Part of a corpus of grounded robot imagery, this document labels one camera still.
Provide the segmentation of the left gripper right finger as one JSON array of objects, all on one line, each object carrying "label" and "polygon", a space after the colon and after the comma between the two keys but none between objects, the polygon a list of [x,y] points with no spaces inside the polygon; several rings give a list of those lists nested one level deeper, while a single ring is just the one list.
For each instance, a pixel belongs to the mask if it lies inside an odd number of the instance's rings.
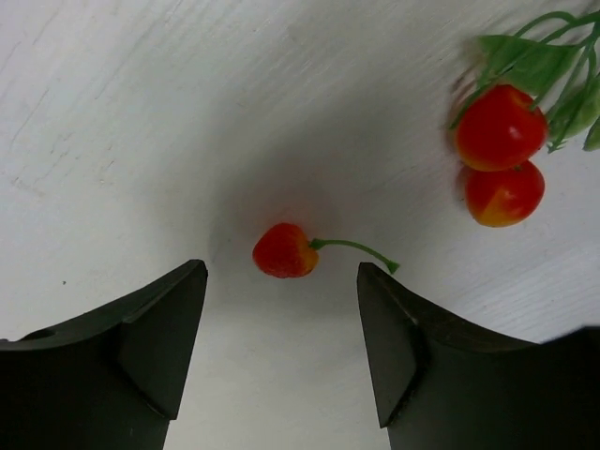
[{"label": "left gripper right finger", "polygon": [[595,449],[599,330],[543,343],[489,330],[376,265],[357,273],[379,423],[394,449]]}]

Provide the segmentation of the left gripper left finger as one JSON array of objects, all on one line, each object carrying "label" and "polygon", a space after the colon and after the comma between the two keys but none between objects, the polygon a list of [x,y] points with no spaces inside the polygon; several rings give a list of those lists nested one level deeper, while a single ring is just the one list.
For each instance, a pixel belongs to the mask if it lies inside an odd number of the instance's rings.
[{"label": "left gripper left finger", "polygon": [[160,449],[180,410],[207,286],[188,261],[136,292],[1,343],[5,449]]}]

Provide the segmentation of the single fake red cherry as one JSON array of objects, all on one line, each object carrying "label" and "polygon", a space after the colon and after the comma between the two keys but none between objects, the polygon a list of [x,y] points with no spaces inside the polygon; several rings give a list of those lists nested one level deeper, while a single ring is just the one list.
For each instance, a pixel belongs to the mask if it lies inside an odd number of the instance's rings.
[{"label": "single fake red cherry", "polygon": [[300,226],[289,222],[280,222],[264,233],[252,250],[252,260],[268,276],[302,278],[316,268],[319,250],[328,246],[361,250],[383,263],[391,275],[399,269],[397,262],[370,247],[343,239],[309,239]]}]

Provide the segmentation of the fake cherry sprig with leaves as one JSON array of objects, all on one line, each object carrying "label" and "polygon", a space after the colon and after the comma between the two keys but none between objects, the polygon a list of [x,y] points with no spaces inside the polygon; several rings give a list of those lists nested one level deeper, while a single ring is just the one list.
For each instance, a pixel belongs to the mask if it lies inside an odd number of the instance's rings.
[{"label": "fake cherry sprig with leaves", "polygon": [[481,35],[484,61],[449,125],[467,169],[462,186],[472,218],[503,228],[528,218],[546,190],[533,164],[585,131],[599,148],[599,14],[552,11],[513,34]]}]

